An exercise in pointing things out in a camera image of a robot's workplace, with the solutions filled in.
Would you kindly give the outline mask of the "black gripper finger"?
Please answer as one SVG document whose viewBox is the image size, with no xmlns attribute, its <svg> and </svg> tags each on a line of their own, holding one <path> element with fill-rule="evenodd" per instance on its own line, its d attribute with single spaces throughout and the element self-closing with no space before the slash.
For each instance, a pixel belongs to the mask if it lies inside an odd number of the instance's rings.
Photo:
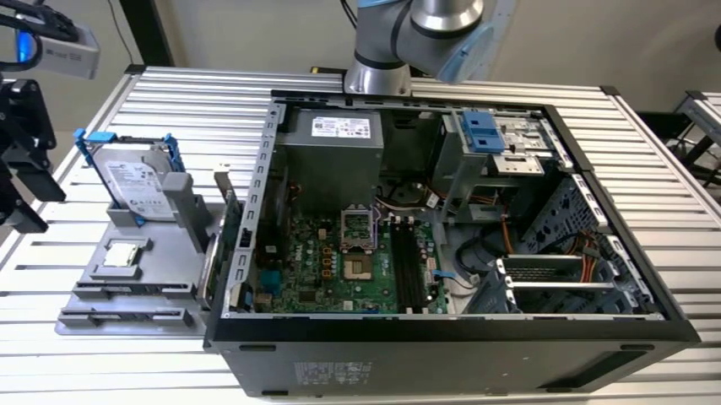
<svg viewBox="0 0 721 405">
<path fill-rule="evenodd" d="M 19 198 L 1 200 L 1 226 L 13 228 L 19 233 L 44 233 L 48 229 L 47 222 Z"/>
<path fill-rule="evenodd" d="M 57 146 L 40 85 L 32 79 L 1 82 L 1 167 L 41 202 L 65 193 L 52 176 L 48 152 Z"/>
</svg>

